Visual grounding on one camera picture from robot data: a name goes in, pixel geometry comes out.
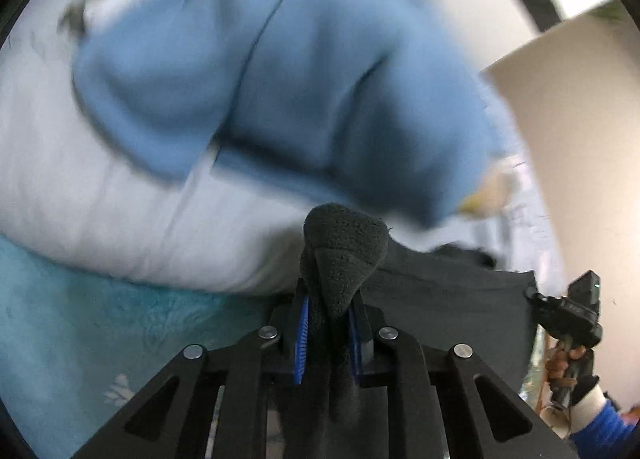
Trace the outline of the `blue and white sleeve forearm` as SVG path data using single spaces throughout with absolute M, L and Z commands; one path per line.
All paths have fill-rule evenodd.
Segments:
M 639 420 L 605 396 L 597 375 L 580 378 L 570 395 L 570 440 L 579 458 L 638 458 Z

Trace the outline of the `right hand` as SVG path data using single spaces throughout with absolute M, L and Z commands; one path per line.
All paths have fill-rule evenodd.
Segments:
M 577 380 L 575 375 L 568 373 L 568 369 L 571 365 L 578 364 L 586 352 L 583 345 L 572 349 L 564 342 L 556 342 L 546 364 L 547 381 L 552 390 L 574 387 Z

